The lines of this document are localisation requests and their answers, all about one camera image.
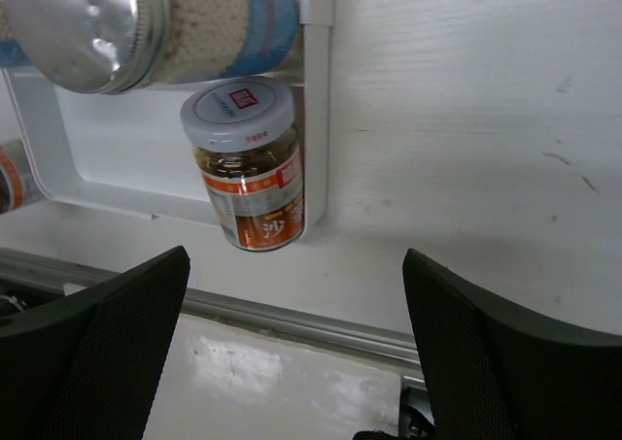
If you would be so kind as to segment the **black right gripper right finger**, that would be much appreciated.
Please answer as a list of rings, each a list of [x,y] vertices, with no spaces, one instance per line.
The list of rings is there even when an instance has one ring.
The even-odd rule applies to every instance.
[[[437,438],[620,438],[620,336],[532,311],[414,249],[402,276]]]

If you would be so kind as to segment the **dark white-lid jar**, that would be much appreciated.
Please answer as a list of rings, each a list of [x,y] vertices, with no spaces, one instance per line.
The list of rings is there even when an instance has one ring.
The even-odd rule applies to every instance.
[[[1,144],[1,213],[45,199],[38,188],[21,140]]]

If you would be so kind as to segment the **silver-lid spice jar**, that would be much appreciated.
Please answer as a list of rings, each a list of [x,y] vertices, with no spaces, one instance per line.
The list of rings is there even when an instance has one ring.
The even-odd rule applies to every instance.
[[[11,30],[8,17],[4,9],[0,11],[0,67],[12,68],[32,66],[32,61],[26,56]]]
[[[1,0],[9,28],[50,81],[118,94],[294,70],[298,0]]]

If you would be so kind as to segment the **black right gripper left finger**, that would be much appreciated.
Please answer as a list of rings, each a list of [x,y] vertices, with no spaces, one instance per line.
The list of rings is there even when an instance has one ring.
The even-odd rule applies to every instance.
[[[2,438],[142,438],[189,275],[178,246],[2,317]]]

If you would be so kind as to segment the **pale white-lid jar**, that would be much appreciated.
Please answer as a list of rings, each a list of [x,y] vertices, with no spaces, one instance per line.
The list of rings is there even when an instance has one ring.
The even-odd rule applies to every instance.
[[[249,252],[295,241],[305,208],[290,87],[262,76],[216,83],[188,98],[180,119],[226,240]]]

